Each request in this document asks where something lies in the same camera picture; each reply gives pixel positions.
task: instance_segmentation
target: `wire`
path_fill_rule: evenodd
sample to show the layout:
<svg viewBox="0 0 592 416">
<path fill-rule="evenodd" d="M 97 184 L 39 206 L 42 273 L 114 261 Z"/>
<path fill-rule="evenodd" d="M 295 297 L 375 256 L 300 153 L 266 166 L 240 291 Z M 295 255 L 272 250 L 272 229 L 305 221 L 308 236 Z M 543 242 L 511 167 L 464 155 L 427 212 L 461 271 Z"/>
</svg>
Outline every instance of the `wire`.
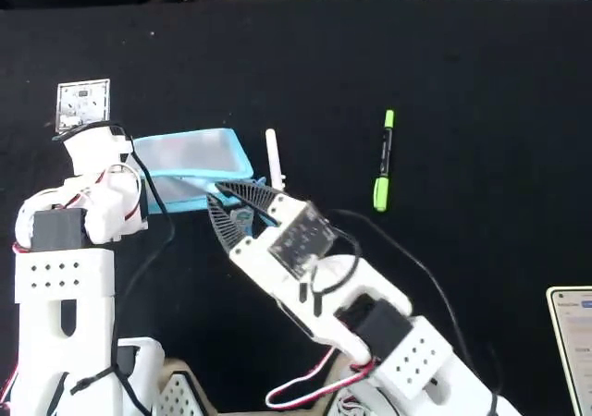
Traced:
<svg viewBox="0 0 592 416">
<path fill-rule="evenodd" d="M 59 136 L 53 137 L 53 140 L 54 141 L 66 141 L 67 139 L 71 139 L 76 134 L 79 134 L 83 131 L 93 129 L 93 128 L 102 128 L 102 127 L 110 127 L 110 128 L 119 129 L 123 133 L 123 135 L 126 137 L 126 140 L 128 140 L 131 143 L 131 153 L 129 155 L 131 155 L 131 157 L 136 161 L 136 163 L 138 164 L 138 166 L 140 167 L 140 169 L 144 173 L 144 177 L 146 179 L 146 182 L 148 183 L 148 187 L 150 188 L 150 191 L 152 192 L 152 194 L 154 196 L 154 200 L 158 204 L 158 207 L 160 208 L 160 211 L 161 211 L 163 217 L 168 222 L 169 230 L 168 230 L 168 235 L 166 236 L 165 240 L 161 243 L 161 245 L 159 247 L 157 247 L 156 250 L 154 250 L 143 261 L 143 263 L 138 267 L 138 269 L 136 270 L 134 275 L 131 277 L 131 280 L 129 281 L 125 291 L 123 292 L 121 299 L 119 299 L 119 301 L 117 303 L 118 309 L 117 309 L 114 319 L 113 319 L 113 333 L 111 336 L 111 365 L 108 368 L 106 368 L 105 370 L 103 370 L 102 372 L 99 372 L 98 374 L 96 374 L 95 376 L 81 379 L 79 381 L 79 383 L 77 384 L 77 386 L 75 386 L 76 391 L 71 391 L 71 393 L 76 393 L 76 392 L 92 385 L 95 381 L 100 380 L 102 377 L 105 377 L 110 373 L 114 373 L 117 376 L 117 378 L 119 379 L 119 382 L 121 383 L 123 388 L 126 390 L 128 396 L 129 396 L 129 399 L 131 400 L 133 405 L 136 407 L 136 409 L 144 416 L 151 416 L 152 413 L 148 409 L 146 409 L 143 406 L 143 404 L 138 400 L 138 397 L 136 396 L 135 392 L 133 391 L 133 388 L 131 387 L 128 378 L 119 370 L 119 368 L 117 366 L 117 342 L 118 342 L 118 334 L 119 334 L 119 321 L 121 319 L 121 316 L 123 315 L 123 311 L 125 310 L 125 306 L 127 304 L 127 301 L 129 299 L 133 289 L 135 288 L 135 286 L 138 284 L 140 279 L 142 279 L 142 277 L 148 272 L 148 270 L 152 267 L 153 262 L 156 259 L 158 259 L 158 257 L 165 251 L 165 249 L 174 240 L 175 233 L 176 233 L 175 224 L 173 223 L 173 220 L 172 220 L 170 214 L 168 213 L 167 208 L 165 207 L 165 203 L 163 202 L 162 198 L 158 194 L 158 190 L 156 189 L 156 186 L 154 185 L 154 182 L 152 180 L 152 177 L 150 176 L 150 172 L 148 171 L 148 168 L 146 168 L 146 165 L 144 164 L 142 159 L 138 156 L 138 154 L 136 154 L 136 150 L 133 145 L 133 138 L 129 135 L 129 133 L 121 125 L 119 125 L 117 123 L 112 123 L 112 122 L 90 123 L 90 124 L 82 125 L 77 128 L 70 129 L 69 131 L 67 131 L 63 134 L 60 134 Z"/>
<path fill-rule="evenodd" d="M 301 407 L 302 405 L 307 404 L 309 402 L 313 402 L 324 395 L 327 395 L 329 393 L 333 393 L 334 391 L 338 391 L 338 390 L 342 389 L 344 386 L 349 386 L 349 385 L 355 384 L 356 382 L 360 382 L 361 380 L 365 379 L 365 377 L 368 374 L 370 374 L 370 372 L 372 372 L 372 370 L 374 370 L 375 362 L 374 362 L 374 360 L 371 360 L 364 366 L 355 365 L 356 368 L 361 369 L 358 373 L 353 374 L 350 377 L 346 377 L 345 379 L 341 379 L 339 381 L 336 381 L 333 384 L 325 385 L 312 393 L 304 395 L 300 398 L 290 400 L 288 402 L 282 402 L 280 404 L 274 404 L 271 402 L 273 397 L 279 395 L 280 393 L 282 393 L 286 389 L 290 388 L 292 385 L 298 384 L 300 382 L 306 382 L 306 381 L 310 380 L 311 378 L 315 377 L 323 369 L 323 367 L 327 364 L 328 360 L 330 359 L 331 355 L 334 352 L 335 352 L 335 347 L 331 348 L 327 352 L 325 357 L 323 357 L 323 359 L 321 359 L 321 361 L 319 363 L 317 363 L 317 365 L 313 368 L 313 370 L 311 372 L 309 372 L 308 374 L 301 376 L 301 377 L 297 377 L 296 379 L 292 379 L 291 381 L 287 382 L 286 384 L 277 386 L 276 388 L 271 390 L 269 393 L 267 393 L 267 395 L 265 396 L 265 404 L 267 405 L 267 407 L 269 407 L 272 410 L 291 410 L 291 409 Z"/>
<path fill-rule="evenodd" d="M 332 226 L 331 229 L 340 238 L 346 239 L 353 246 L 353 263 L 351 264 L 351 268 L 348 271 L 348 273 L 344 277 L 342 277 L 339 282 L 333 284 L 330 287 L 321 289 L 320 291 L 315 291 L 315 278 L 317 270 L 317 267 L 315 267 L 313 273 L 311 274 L 311 290 L 313 291 L 313 294 L 317 296 L 325 296 L 326 294 L 333 293 L 341 287 L 343 287 L 345 284 L 347 284 L 350 281 L 350 279 L 352 279 L 353 275 L 358 269 L 358 264 L 360 263 L 360 258 L 362 257 L 362 247 L 360 246 L 360 242 L 358 242 L 358 240 L 354 236 L 349 235 L 345 231 L 337 228 L 336 226 Z"/>
<path fill-rule="evenodd" d="M 12 386 L 15 384 L 17 380 L 17 376 L 19 375 L 19 365 L 16 364 L 15 368 L 12 370 L 12 373 L 8 376 L 8 379 L 4 382 L 2 389 L 0 390 L 0 404 L 6 402 L 6 397 L 8 393 L 12 389 Z"/>
<path fill-rule="evenodd" d="M 382 229 L 380 226 L 375 224 L 370 218 L 366 217 L 365 215 L 359 214 L 359 213 L 356 213 L 356 212 L 350 211 L 350 210 L 339 210 L 339 209 L 330 210 L 330 212 L 344 215 L 344 216 L 348 216 L 348 217 L 354 217 L 356 219 L 362 220 L 368 226 L 370 226 L 389 245 L 396 248 L 405 257 L 407 257 L 409 260 L 411 260 L 413 263 L 415 263 L 415 265 L 417 265 L 429 277 L 429 279 L 432 282 L 432 284 L 434 285 L 434 287 L 436 287 L 436 290 L 438 291 L 439 296 L 442 298 L 444 305 L 446 306 L 446 310 L 448 311 L 448 314 L 450 316 L 450 320 L 452 321 L 452 328 L 454 330 L 454 334 L 456 335 L 456 338 L 458 339 L 459 348 L 461 350 L 462 357 L 464 358 L 464 362 L 467 364 L 467 366 L 473 372 L 475 372 L 475 365 L 473 363 L 473 359 L 471 357 L 471 354 L 469 353 L 469 349 L 467 348 L 466 342 L 464 340 L 463 331 L 461 330 L 461 326 L 459 325 L 458 319 L 456 318 L 456 313 L 452 309 L 452 305 L 450 304 L 450 301 L 448 300 L 446 293 L 444 293 L 444 289 L 439 284 L 438 280 L 432 274 L 432 272 L 429 270 L 429 268 L 427 268 L 419 259 L 417 259 L 415 256 L 413 256 L 409 251 L 407 251 L 397 240 L 395 240 L 391 236 L 389 236 L 389 234 L 384 229 Z"/>
<path fill-rule="evenodd" d="M 382 395 L 382 397 L 383 397 L 383 398 L 384 398 L 384 399 L 385 399 L 385 400 L 388 402 L 388 404 L 390 405 L 390 407 L 392 408 L 392 410 L 395 412 L 395 414 L 396 414 L 397 416 L 401 416 L 401 414 L 400 414 L 400 413 L 399 413 L 399 411 L 397 410 L 397 407 L 395 407 L 395 405 L 394 405 L 392 402 L 390 402 L 390 399 L 389 399 L 389 398 L 387 398 L 387 395 L 385 394 L 385 392 L 384 392 L 384 391 L 382 391 L 380 388 L 377 388 L 377 389 L 376 389 L 376 391 L 377 391 L 378 393 L 380 393 L 380 395 Z"/>
</svg>

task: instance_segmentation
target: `black fabric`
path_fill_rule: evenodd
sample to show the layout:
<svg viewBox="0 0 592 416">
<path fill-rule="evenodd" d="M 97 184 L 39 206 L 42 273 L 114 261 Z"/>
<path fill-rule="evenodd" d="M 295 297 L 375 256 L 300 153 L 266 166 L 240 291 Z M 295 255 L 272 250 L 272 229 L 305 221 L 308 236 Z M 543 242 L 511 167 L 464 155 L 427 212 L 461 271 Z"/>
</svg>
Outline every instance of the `black fabric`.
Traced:
<svg viewBox="0 0 592 416">
<path fill-rule="evenodd" d="M 568 414 L 545 302 L 589 284 L 592 0 L 216 3 L 0 13 L 0 376 L 17 349 L 12 226 L 20 203 L 71 167 L 51 142 L 59 82 L 111 78 L 135 136 L 234 128 L 257 175 L 276 128 L 288 191 L 370 214 L 448 291 L 484 379 L 523 414 Z M 390 207 L 372 211 L 382 122 L 397 109 Z M 153 336 L 221 410 L 325 352 L 228 261 L 205 213 L 130 298 L 123 336 Z M 364 225 L 335 220 L 455 343 L 436 291 Z M 117 245 L 117 290 L 166 233 Z"/>
</svg>

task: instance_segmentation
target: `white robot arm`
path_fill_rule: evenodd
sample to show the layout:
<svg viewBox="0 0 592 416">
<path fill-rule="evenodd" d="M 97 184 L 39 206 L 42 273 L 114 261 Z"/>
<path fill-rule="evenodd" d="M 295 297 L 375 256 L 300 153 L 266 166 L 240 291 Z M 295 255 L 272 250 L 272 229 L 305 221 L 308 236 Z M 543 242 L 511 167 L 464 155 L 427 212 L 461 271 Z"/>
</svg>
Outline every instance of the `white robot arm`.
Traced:
<svg viewBox="0 0 592 416">
<path fill-rule="evenodd" d="M 311 203 L 248 182 L 216 186 L 277 223 L 258 238 L 246 236 L 209 196 L 210 219 L 230 260 L 312 340 L 339 349 L 358 366 L 364 374 L 346 384 L 366 407 L 388 414 L 387 399 L 405 416 L 493 416 L 492 407 L 498 416 L 519 416 L 482 384 L 424 316 L 412 316 L 409 299 L 359 256 L 355 240 L 355 255 L 323 257 L 338 237 L 352 239 Z M 370 298 L 372 306 L 356 328 L 349 328 L 342 316 L 361 297 Z"/>
<path fill-rule="evenodd" d="M 123 162 L 133 151 L 130 138 L 109 126 L 108 80 L 60 85 L 57 107 L 57 137 L 68 149 L 75 177 L 38 192 L 18 212 L 13 245 L 18 376 L 11 414 L 136 416 L 138 406 L 117 374 L 127 378 L 141 405 L 151 408 L 164 351 L 148 337 L 116 340 L 113 350 L 114 255 L 96 245 L 147 228 L 143 182 Z M 76 303 L 71 335 L 62 330 L 64 301 Z M 119 363 L 126 353 L 128 370 L 109 372 L 114 359 Z"/>
</svg>

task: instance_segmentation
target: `white plastic part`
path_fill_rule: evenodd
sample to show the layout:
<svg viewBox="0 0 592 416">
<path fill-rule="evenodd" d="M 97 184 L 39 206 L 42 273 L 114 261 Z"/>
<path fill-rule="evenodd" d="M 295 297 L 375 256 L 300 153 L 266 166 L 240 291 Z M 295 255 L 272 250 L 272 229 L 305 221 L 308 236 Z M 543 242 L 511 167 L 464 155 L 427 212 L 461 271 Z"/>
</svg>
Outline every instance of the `white plastic part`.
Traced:
<svg viewBox="0 0 592 416">
<path fill-rule="evenodd" d="M 121 162 L 121 154 L 131 153 L 131 142 L 114 136 L 110 127 L 88 129 L 64 141 L 76 176 L 100 173 Z"/>
<path fill-rule="evenodd" d="M 267 160 L 269 161 L 269 176 L 271 178 L 271 186 L 276 190 L 283 191 L 286 187 L 284 184 L 286 176 L 281 174 L 278 140 L 276 139 L 276 131 L 274 129 L 270 128 L 265 131 L 265 143 L 267 145 Z"/>
<path fill-rule="evenodd" d="M 375 300 L 387 300 L 406 316 L 411 314 L 412 305 L 398 288 L 367 261 L 360 259 L 351 279 L 337 291 L 325 295 L 323 312 L 320 316 L 315 316 L 312 292 L 308 291 L 306 301 L 300 301 L 300 281 L 268 251 L 306 207 L 305 202 L 284 194 L 277 195 L 267 213 L 276 219 L 280 226 L 269 226 L 257 239 L 244 238 L 230 251 L 229 257 L 259 287 L 306 325 L 312 332 L 314 341 L 337 347 L 352 358 L 354 363 L 364 365 L 370 361 L 370 351 L 365 343 L 335 316 L 337 310 L 349 307 L 364 293 Z M 351 269 L 353 260 L 354 257 L 351 255 L 336 255 L 320 260 L 317 265 L 315 288 L 322 289 L 340 281 Z"/>
<path fill-rule="evenodd" d="M 109 366 L 113 269 L 113 252 L 103 249 L 17 255 L 20 310 L 13 416 L 45 416 L 63 372 L 76 382 Z M 76 330 L 68 337 L 61 329 L 60 301 L 72 299 L 77 301 Z M 119 415 L 121 401 L 120 385 L 110 374 L 72 396 L 68 413 L 60 416 Z"/>
<path fill-rule="evenodd" d="M 423 316 L 376 369 L 375 377 L 406 399 L 415 398 L 452 355 L 452 346 Z"/>
<path fill-rule="evenodd" d="M 124 196 L 105 185 L 92 187 L 89 196 L 84 227 L 92 243 L 107 243 L 120 235 L 118 231 L 125 223 Z"/>
<path fill-rule="evenodd" d="M 486 416 L 492 402 L 491 391 L 451 352 L 448 342 L 423 316 L 413 318 L 413 331 L 369 380 L 351 385 L 349 390 L 379 415 L 387 414 L 384 397 L 400 416 Z M 498 397 L 496 414 L 520 416 L 503 397 Z"/>
<path fill-rule="evenodd" d="M 181 373 L 170 376 L 156 407 L 153 414 L 157 416 L 204 416 L 187 377 Z"/>
<path fill-rule="evenodd" d="M 117 345 L 138 348 L 133 373 L 128 379 L 129 384 L 144 407 L 147 409 L 151 406 L 155 407 L 159 398 L 158 375 L 165 362 L 162 346 L 150 337 L 120 339 Z M 142 416 L 125 392 L 123 393 L 123 414 L 124 416 Z"/>
</svg>

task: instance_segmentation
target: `red and white wire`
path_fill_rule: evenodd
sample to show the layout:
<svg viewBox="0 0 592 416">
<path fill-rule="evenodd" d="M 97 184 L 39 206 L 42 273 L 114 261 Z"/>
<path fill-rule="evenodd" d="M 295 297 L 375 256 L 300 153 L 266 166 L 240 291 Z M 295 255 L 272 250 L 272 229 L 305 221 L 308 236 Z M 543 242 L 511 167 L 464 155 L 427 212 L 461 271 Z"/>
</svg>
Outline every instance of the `red and white wire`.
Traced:
<svg viewBox="0 0 592 416">
<path fill-rule="evenodd" d="M 309 372 L 305 376 L 301 376 L 301 377 L 297 377 L 296 379 L 292 379 L 291 381 L 287 382 L 286 384 L 280 385 L 280 386 L 274 388 L 273 390 L 271 390 L 269 393 L 267 393 L 267 395 L 265 396 L 265 404 L 267 405 L 267 407 L 269 407 L 272 410 L 296 409 L 298 407 L 301 407 L 304 404 L 307 404 L 309 402 L 313 402 L 313 401 L 321 398 L 324 395 L 338 391 L 338 390 L 342 389 L 344 386 L 349 386 L 351 384 L 355 384 L 356 382 L 360 382 L 361 380 L 365 379 L 365 377 L 374 369 L 374 366 L 375 366 L 374 361 L 370 361 L 365 366 L 360 367 L 361 370 L 358 373 L 353 374 L 350 377 L 346 377 L 345 379 L 341 379 L 339 381 L 336 381 L 333 384 L 325 385 L 325 386 L 317 389 L 316 391 L 309 393 L 308 395 L 304 395 L 300 398 L 296 398 L 296 399 L 290 400 L 288 402 L 282 402 L 279 404 L 274 404 L 273 402 L 271 402 L 272 398 L 279 395 L 281 392 L 285 391 L 287 388 L 290 388 L 292 385 L 298 384 L 300 382 L 308 381 L 311 378 L 315 377 L 323 369 L 323 367 L 328 362 L 329 358 L 331 357 L 331 355 L 334 352 L 335 352 L 335 348 L 330 349 L 327 352 L 327 354 L 325 355 L 325 357 L 313 368 L 313 370 L 311 370 L 311 372 Z"/>
<path fill-rule="evenodd" d="M 6 396 L 8 396 L 10 389 L 15 384 L 15 381 L 17 380 L 18 375 L 19 375 L 19 366 L 16 365 L 15 369 L 12 371 L 12 374 L 10 376 L 8 376 L 8 379 L 6 379 L 6 382 L 4 383 L 4 386 L 2 387 L 2 392 L 0 392 L 0 404 L 5 403 Z"/>
</svg>

